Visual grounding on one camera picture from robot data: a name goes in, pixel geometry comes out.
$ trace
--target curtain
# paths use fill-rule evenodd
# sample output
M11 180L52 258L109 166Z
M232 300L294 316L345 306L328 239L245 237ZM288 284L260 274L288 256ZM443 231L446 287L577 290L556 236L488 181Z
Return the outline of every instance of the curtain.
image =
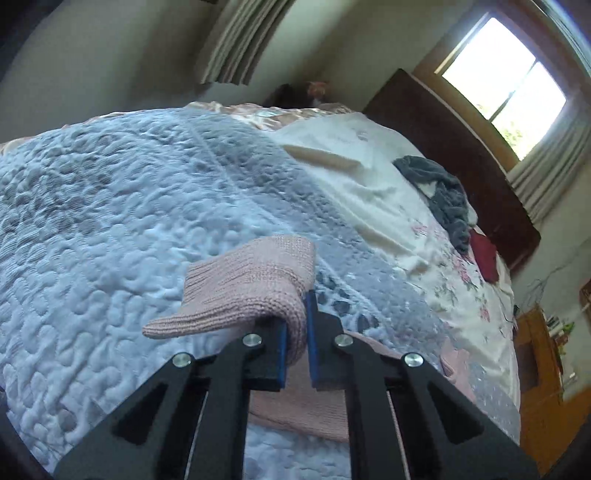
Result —
M566 102L544 138L507 174L534 225L541 225L590 157L591 109L579 92Z
M534 0L534 2L562 32L587 70L587 74L591 75L591 46L576 22L556 0Z
M220 0L195 65L198 83L248 84L295 0Z

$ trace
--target daylight through window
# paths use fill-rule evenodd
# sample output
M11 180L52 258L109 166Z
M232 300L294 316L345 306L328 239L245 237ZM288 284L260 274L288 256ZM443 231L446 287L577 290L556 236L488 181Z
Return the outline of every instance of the daylight through window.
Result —
M566 98L544 66L496 18L438 72L496 127L522 160L548 131Z

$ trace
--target gray towel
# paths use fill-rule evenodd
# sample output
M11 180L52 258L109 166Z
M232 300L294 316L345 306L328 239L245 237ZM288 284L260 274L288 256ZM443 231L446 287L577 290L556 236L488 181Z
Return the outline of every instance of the gray towel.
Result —
M468 201L464 187L439 163L423 157L407 155L392 162L400 173L416 188L436 182L435 192L428 205L435 219L446 230L455 249L461 255L468 253L470 226L468 225Z

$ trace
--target red cloth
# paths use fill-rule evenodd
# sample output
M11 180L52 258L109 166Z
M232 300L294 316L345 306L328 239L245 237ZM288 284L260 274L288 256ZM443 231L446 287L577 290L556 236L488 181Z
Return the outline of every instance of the red cloth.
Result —
M496 247L485 236L470 230L470 246L474 252L474 259L480 268L482 278L488 283L499 281L499 272L496 269Z

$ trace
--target window frame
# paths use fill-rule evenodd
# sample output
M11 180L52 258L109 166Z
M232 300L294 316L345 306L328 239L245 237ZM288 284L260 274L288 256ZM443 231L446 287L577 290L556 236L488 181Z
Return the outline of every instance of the window frame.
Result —
M519 163L511 146L491 121L442 76L474 35L493 17L547 69L567 101L572 92L583 89L583 84L591 92L591 82L586 82L572 56L574 52L565 47L543 12L531 0L478 2L425 56L413 70L413 75L447 103L474 130L501 167L510 171Z

